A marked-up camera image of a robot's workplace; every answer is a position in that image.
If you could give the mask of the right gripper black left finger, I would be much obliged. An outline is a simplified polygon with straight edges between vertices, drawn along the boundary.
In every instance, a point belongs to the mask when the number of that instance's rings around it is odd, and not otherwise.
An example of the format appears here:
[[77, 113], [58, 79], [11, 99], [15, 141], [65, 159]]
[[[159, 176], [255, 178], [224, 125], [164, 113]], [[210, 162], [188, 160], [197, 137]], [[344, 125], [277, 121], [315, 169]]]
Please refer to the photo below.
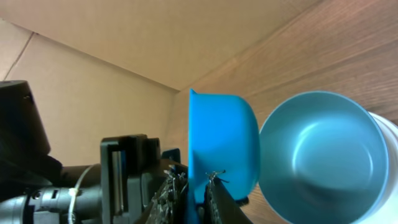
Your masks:
[[164, 182], [134, 224], [184, 223], [188, 198], [188, 168], [174, 165], [164, 174]]

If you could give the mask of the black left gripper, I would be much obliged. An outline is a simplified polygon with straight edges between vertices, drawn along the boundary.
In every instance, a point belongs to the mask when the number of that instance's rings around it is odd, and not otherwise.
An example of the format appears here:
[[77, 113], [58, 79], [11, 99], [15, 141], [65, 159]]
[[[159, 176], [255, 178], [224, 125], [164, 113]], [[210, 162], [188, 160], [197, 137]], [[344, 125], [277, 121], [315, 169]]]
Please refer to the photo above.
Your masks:
[[164, 182], [164, 172], [183, 165], [178, 148], [161, 151], [159, 139], [145, 134], [104, 138], [100, 154], [103, 223], [137, 221]]

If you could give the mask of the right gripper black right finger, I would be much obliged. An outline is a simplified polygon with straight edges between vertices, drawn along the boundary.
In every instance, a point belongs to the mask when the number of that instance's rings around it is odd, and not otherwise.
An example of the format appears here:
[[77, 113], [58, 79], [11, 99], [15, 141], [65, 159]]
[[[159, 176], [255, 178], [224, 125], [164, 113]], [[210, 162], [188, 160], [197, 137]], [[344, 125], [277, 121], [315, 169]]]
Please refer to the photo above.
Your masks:
[[208, 176], [205, 187], [203, 222], [210, 224], [252, 224], [252, 221], [241, 210], [249, 203], [248, 197], [235, 200], [228, 192], [224, 183], [228, 181], [219, 178], [225, 170], [214, 171]]

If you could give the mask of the blue plastic scoop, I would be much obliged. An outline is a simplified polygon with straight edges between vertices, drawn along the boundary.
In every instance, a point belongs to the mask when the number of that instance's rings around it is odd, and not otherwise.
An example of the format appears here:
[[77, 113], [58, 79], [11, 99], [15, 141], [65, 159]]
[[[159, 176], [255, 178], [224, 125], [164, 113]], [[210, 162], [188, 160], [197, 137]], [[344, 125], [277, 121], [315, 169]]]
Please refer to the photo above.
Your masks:
[[235, 200], [252, 192], [259, 178], [259, 130], [253, 110], [240, 96], [190, 90], [188, 110], [187, 222], [204, 223], [208, 176], [218, 177]]

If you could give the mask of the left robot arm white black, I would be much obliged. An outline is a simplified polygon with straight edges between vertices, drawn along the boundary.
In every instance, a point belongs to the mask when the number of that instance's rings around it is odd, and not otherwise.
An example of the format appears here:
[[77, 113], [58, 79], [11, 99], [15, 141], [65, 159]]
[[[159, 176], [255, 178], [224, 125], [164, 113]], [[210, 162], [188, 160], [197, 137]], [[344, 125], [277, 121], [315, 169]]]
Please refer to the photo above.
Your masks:
[[100, 162], [64, 166], [29, 84], [1, 83], [2, 223], [183, 223], [187, 169], [144, 134], [105, 138]]

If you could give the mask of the teal metal bowl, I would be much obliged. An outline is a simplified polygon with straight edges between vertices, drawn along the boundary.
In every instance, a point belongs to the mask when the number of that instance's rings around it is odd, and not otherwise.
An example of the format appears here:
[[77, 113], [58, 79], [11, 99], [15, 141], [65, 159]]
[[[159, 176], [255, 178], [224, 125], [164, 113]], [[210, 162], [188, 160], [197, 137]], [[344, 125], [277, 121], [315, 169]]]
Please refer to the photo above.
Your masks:
[[259, 186], [289, 223], [355, 223], [377, 209], [389, 180], [389, 148], [352, 99], [310, 91], [280, 104], [259, 133]]

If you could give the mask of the white digital kitchen scale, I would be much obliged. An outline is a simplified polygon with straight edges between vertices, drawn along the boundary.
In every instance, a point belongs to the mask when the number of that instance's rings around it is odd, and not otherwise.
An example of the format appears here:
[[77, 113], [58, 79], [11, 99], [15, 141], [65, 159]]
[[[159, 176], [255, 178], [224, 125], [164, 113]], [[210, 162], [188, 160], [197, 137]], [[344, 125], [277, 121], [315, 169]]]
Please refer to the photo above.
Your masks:
[[369, 112], [379, 125], [389, 150], [389, 175], [386, 191], [375, 211], [360, 224], [397, 223], [397, 126], [378, 114]]

